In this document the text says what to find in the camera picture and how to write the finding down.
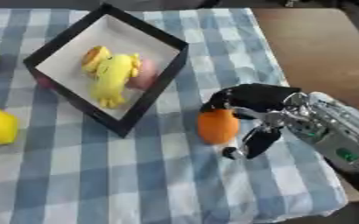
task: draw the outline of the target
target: box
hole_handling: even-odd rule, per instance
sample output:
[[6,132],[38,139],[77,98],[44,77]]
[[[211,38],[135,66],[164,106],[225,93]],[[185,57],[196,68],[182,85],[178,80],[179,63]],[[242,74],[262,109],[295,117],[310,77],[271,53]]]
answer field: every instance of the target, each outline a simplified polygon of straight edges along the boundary
[[[139,53],[141,58],[155,61],[159,76],[144,92],[126,88],[123,95],[127,102],[122,106],[101,108],[88,90],[93,80],[81,70],[81,58],[94,46],[106,46],[113,54]],[[186,42],[103,4],[27,57],[24,63],[39,83],[125,137],[185,65],[187,49]]]

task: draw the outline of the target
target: blue checkered tablecloth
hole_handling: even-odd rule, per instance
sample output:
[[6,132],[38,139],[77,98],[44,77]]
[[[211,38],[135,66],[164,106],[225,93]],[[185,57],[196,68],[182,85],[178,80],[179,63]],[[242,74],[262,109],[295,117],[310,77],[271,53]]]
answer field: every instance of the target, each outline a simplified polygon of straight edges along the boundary
[[[197,110],[214,91],[286,84],[251,10],[134,13],[190,49],[125,139],[38,87],[22,64],[86,13],[0,9],[0,109],[20,121],[18,140],[0,146],[0,224],[252,223],[347,203],[332,169],[289,133],[262,156],[234,162],[196,134]],[[230,144],[254,125],[242,122]]]

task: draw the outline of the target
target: orange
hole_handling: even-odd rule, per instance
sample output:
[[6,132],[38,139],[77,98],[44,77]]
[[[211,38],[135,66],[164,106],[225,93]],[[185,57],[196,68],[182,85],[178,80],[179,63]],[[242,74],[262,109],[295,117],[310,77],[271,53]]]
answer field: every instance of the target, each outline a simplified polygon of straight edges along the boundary
[[199,136],[208,144],[225,144],[236,136],[239,122],[231,109],[215,109],[199,113],[197,117]]

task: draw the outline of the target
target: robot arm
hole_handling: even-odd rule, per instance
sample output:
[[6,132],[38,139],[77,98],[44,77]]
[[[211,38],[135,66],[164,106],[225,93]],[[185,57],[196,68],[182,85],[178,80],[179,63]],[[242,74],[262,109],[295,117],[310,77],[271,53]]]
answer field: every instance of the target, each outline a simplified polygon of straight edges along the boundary
[[201,113],[233,109],[239,119],[258,118],[241,147],[227,147],[223,156],[255,158],[289,129],[312,145],[329,164],[359,191],[359,111],[322,93],[303,94],[295,87],[243,84],[212,95]]
[[234,116],[239,119],[258,118],[264,123],[253,129],[243,138],[240,149],[227,147],[223,156],[235,159],[237,156],[255,158],[277,141],[280,129],[283,128],[281,111],[287,97],[300,92],[297,87],[279,87],[264,84],[242,84],[225,88],[212,95],[201,107],[201,113],[213,109],[233,109]]

